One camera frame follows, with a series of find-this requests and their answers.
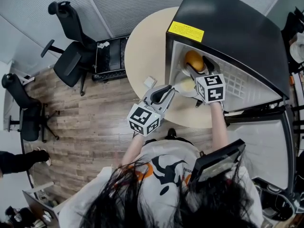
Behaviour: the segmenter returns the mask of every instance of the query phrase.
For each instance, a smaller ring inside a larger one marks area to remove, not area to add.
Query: chair armrest
[[[50,41],[48,42],[47,46],[43,49],[43,51],[42,51],[41,54],[40,54],[41,57],[44,57],[44,55],[46,54],[46,52],[47,52],[48,50],[55,51],[55,52],[58,52],[58,53],[61,53],[61,54],[64,53],[64,50],[52,46],[53,43],[54,43],[54,40],[50,40]]]
[[[46,47],[43,49],[43,51],[41,52],[40,56],[44,57],[44,55],[46,54],[46,52],[50,49],[50,47],[52,46],[52,44],[54,43],[54,40],[50,40],[48,42],[48,44],[46,45]]]
[[[67,66],[64,72],[65,76],[68,76],[73,71],[73,69],[79,63],[80,59],[81,59],[81,55],[78,52],[76,52],[75,56],[73,57],[73,59],[71,60],[70,64]]]

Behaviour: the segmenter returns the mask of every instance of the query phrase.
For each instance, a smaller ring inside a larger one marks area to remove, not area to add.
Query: black shoe
[[[168,136],[172,136],[172,137],[176,138],[176,131],[174,128],[170,128],[168,130]]]

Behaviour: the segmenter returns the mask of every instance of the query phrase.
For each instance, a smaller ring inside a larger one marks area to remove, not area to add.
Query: small white object
[[[48,157],[48,160],[46,161],[46,164],[47,164],[48,166],[51,166],[51,165],[52,165],[52,160],[51,160],[50,156]]]
[[[47,222],[51,222],[51,219],[50,219],[50,217],[49,216],[47,216],[47,215],[43,215],[42,216]]]
[[[161,125],[161,115],[134,104],[127,120],[130,127],[142,136],[147,136]]]
[[[106,41],[105,43],[98,43],[97,47],[102,49],[104,47],[107,47],[108,45],[110,45],[110,43],[108,41]]]
[[[225,79],[223,74],[196,78],[197,91],[205,103],[225,100]]]
[[[151,76],[147,77],[144,81],[144,85],[146,85],[149,89],[153,88],[156,84],[157,80],[152,78]]]

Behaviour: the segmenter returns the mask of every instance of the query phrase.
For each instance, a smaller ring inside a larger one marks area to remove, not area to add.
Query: black pants
[[[184,141],[184,142],[187,142],[187,143],[191,143],[190,141],[188,141],[187,139],[184,139],[184,138],[176,138],[174,136],[166,136],[165,139],[168,139],[168,140],[179,140],[179,141]],[[157,141],[156,139],[149,139],[147,140],[145,143],[144,143],[144,146],[148,143],[151,143],[151,142],[155,142]]]
[[[12,154],[0,151],[0,170],[3,174],[18,173],[29,170],[37,162],[46,162],[48,153],[32,151],[27,154]]]

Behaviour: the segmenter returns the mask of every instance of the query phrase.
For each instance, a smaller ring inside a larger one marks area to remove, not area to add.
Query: white cube with marker
[[[142,136],[147,136],[161,125],[160,114],[137,104],[133,105],[127,119],[131,129]]]
[[[223,74],[197,77],[196,86],[207,104],[225,100],[226,83]]]

